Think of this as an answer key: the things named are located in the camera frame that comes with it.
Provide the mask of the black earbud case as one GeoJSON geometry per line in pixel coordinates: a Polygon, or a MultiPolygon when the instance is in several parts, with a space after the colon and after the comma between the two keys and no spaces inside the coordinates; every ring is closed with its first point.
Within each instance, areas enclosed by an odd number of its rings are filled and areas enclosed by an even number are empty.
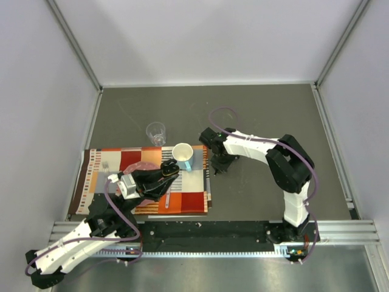
{"type": "Polygon", "coordinates": [[[177,160],[175,159],[169,159],[167,161],[164,161],[160,165],[160,170],[162,172],[163,177],[168,177],[172,175],[176,175],[179,173],[180,168],[177,165],[177,160]]]}

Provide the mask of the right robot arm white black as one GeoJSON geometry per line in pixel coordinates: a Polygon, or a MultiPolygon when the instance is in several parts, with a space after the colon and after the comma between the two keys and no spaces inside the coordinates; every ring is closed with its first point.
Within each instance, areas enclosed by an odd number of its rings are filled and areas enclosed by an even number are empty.
{"type": "Polygon", "coordinates": [[[244,134],[233,128],[217,133],[206,128],[199,141],[210,149],[215,173],[225,173],[240,157],[265,163],[276,185],[284,194],[282,223],[269,225],[266,237],[272,243],[299,240],[309,223],[308,190],[314,177],[314,163],[296,138],[286,134],[279,139],[266,139],[244,134]]]}

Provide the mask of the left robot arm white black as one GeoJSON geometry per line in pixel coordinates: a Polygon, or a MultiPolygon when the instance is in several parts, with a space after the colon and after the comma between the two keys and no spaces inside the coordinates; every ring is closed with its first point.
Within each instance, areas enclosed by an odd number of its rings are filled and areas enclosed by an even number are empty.
{"type": "Polygon", "coordinates": [[[178,178],[177,160],[169,159],[158,169],[134,170],[108,175],[103,194],[96,194],[88,216],[67,235],[41,250],[26,253],[25,274],[32,285],[47,289],[93,254],[118,242],[140,238],[133,209],[149,200],[159,201],[178,178]]]}

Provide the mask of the pink polka dot plate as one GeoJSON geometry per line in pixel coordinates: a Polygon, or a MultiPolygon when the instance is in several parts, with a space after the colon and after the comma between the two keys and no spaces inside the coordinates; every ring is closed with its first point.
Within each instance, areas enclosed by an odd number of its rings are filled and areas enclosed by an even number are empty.
{"type": "MultiPolygon", "coordinates": [[[[158,166],[156,164],[153,164],[151,162],[140,161],[140,162],[129,165],[126,169],[124,169],[123,174],[127,175],[127,174],[132,173],[135,170],[157,170],[157,169],[158,169],[158,166]]],[[[147,206],[149,204],[153,204],[153,203],[154,203],[153,200],[146,199],[146,200],[142,201],[138,205],[138,207],[145,207],[145,206],[147,206]]]]}

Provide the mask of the white blue mug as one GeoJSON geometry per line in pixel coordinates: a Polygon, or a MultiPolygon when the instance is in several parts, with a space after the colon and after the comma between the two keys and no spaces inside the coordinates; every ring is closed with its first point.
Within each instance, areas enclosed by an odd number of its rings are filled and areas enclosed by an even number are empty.
{"type": "Polygon", "coordinates": [[[172,149],[172,157],[177,161],[181,170],[192,171],[194,150],[191,145],[186,143],[176,144],[172,149]]]}

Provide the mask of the clear plastic cup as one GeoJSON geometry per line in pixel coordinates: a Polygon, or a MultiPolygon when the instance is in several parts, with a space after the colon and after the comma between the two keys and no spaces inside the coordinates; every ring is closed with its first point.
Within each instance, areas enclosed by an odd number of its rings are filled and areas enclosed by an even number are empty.
{"type": "Polygon", "coordinates": [[[146,135],[156,147],[162,147],[166,143],[166,129],[161,122],[152,122],[146,128],[146,135]]]}

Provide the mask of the silver fork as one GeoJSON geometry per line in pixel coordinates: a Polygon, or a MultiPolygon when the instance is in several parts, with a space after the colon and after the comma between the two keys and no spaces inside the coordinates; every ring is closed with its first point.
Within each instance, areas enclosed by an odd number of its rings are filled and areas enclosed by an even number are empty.
{"type": "Polygon", "coordinates": [[[108,177],[110,175],[109,164],[108,164],[107,161],[103,161],[102,162],[102,169],[103,169],[103,173],[104,173],[104,184],[103,184],[103,186],[105,186],[107,181],[108,181],[108,177]]]}

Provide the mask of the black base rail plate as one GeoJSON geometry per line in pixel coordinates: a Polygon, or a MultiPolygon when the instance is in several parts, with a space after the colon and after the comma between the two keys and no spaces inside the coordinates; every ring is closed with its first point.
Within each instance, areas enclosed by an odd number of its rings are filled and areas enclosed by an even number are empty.
{"type": "Polygon", "coordinates": [[[147,221],[139,225],[146,252],[273,251],[267,221],[147,221]]]}

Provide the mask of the aluminium frame post left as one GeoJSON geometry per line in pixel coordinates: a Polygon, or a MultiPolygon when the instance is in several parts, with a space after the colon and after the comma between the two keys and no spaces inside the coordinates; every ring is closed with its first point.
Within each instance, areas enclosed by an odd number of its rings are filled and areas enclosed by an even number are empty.
{"type": "Polygon", "coordinates": [[[94,88],[101,92],[103,90],[102,85],[100,84],[96,74],[94,73],[91,65],[89,64],[85,54],[83,53],[81,46],[79,45],[75,35],[73,34],[70,26],[68,25],[67,21],[65,20],[65,17],[63,13],[61,12],[60,7],[58,6],[57,2],[54,0],[45,0],[45,3],[47,4],[48,8],[52,12],[56,22],[59,24],[61,31],[64,33],[64,36],[67,39],[67,42],[69,43],[71,49],[73,50],[78,62],[81,64],[81,67],[83,68],[84,72],[88,76],[91,83],[94,85],[94,88]]]}

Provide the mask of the aluminium frame post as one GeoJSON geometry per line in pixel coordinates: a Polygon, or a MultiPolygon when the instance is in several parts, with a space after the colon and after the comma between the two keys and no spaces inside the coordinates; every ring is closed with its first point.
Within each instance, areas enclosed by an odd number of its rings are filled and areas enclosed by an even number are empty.
{"type": "Polygon", "coordinates": [[[314,87],[316,90],[318,90],[321,87],[321,85],[324,83],[324,81],[326,80],[332,67],[334,66],[335,62],[337,61],[338,57],[340,56],[343,48],[345,47],[350,36],[353,34],[354,30],[356,29],[358,23],[363,18],[366,11],[368,10],[368,7],[370,4],[371,4],[370,0],[359,1],[357,8],[355,9],[351,19],[349,20],[348,24],[346,25],[343,33],[341,34],[336,46],[332,50],[327,62],[325,63],[323,69],[321,70],[317,80],[314,82],[314,87]]]}
{"type": "Polygon", "coordinates": [[[61,12],[60,7],[58,6],[57,2],[54,0],[45,0],[45,3],[47,4],[48,8],[52,12],[56,22],[59,24],[61,31],[64,33],[64,36],[67,39],[67,42],[69,43],[71,49],[73,50],[78,62],[81,64],[81,67],[83,68],[84,72],[88,76],[91,83],[94,85],[94,88],[101,92],[103,90],[102,85],[100,84],[96,74],[94,73],[91,65],[89,64],[85,54],[83,53],[81,46],[79,45],[75,35],[73,34],[70,26],[68,25],[67,21],[65,20],[65,17],[63,13],[61,12]]]}

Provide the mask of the aluminium frame post right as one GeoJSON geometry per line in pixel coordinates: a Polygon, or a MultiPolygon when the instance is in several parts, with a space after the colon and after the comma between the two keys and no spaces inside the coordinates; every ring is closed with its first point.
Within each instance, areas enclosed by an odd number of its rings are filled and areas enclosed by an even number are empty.
{"type": "Polygon", "coordinates": [[[353,34],[354,30],[356,29],[358,23],[363,18],[366,11],[368,10],[368,7],[370,4],[371,4],[370,0],[359,1],[357,8],[355,9],[351,19],[349,20],[348,24],[346,25],[343,33],[341,34],[336,46],[332,50],[327,62],[325,63],[323,69],[321,70],[317,80],[314,82],[314,87],[316,90],[318,90],[321,87],[321,85],[324,83],[324,81],[326,80],[332,67],[334,66],[335,62],[337,61],[338,57],[340,56],[343,48],[345,47],[350,36],[353,34]]]}

